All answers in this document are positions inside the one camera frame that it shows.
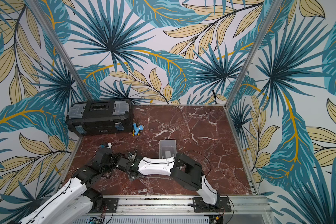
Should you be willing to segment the translucent plastic storage box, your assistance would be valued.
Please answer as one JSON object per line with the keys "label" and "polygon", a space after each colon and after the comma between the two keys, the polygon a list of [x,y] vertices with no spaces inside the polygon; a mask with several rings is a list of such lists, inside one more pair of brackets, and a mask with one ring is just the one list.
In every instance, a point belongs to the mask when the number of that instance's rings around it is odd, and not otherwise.
{"label": "translucent plastic storage box", "polygon": [[176,140],[160,140],[159,143],[159,158],[167,159],[175,157],[177,154]]}

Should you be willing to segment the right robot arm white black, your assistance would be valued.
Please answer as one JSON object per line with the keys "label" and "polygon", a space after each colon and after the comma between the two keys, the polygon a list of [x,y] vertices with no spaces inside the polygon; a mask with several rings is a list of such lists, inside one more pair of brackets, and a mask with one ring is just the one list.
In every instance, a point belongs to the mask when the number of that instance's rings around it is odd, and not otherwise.
{"label": "right robot arm white black", "polygon": [[185,154],[165,159],[118,154],[113,157],[113,163],[117,169],[127,173],[130,180],[149,175],[169,176],[183,188],[197,192],[204,203],[217,206],[219,194],[209,184],[202,165]]}

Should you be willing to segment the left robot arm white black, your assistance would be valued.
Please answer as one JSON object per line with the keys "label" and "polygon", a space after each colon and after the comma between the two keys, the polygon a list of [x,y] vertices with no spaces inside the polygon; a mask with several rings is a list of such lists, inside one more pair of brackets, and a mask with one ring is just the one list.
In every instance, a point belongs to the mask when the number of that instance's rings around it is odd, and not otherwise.
{"label": "left robot arm white black", "polygon": [[92,188],[114,165],[110,145],[97,150],[87,165],[73,172],[71,179],[43,205],[10,224],[68,224],[88,212],[105,208],[103,195]]}

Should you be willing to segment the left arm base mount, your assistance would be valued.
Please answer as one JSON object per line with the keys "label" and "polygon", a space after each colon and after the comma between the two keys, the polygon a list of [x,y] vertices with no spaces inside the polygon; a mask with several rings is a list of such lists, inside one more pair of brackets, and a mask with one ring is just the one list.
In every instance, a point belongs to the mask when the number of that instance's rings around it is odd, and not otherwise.
{"label": "left arm base mount", "polygon": [[116,197],[104,197],[95,189],[88,189],[85,193],[92,202],[89,213],[116,213],[119,199]]}

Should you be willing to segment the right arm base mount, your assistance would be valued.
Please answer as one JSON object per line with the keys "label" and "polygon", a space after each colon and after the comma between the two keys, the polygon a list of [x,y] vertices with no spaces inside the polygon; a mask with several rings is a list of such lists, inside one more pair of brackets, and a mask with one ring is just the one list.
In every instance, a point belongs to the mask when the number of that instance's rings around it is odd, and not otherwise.
{"label": "right arm base mount", "polygon": [[195,213],[232,211],[232,202],[230,202],[229,197],[221,197],[220,195],[217,196],[217,202],[213,205],[205,203],[201,197],[194,197],[190,206],[193,207]]}

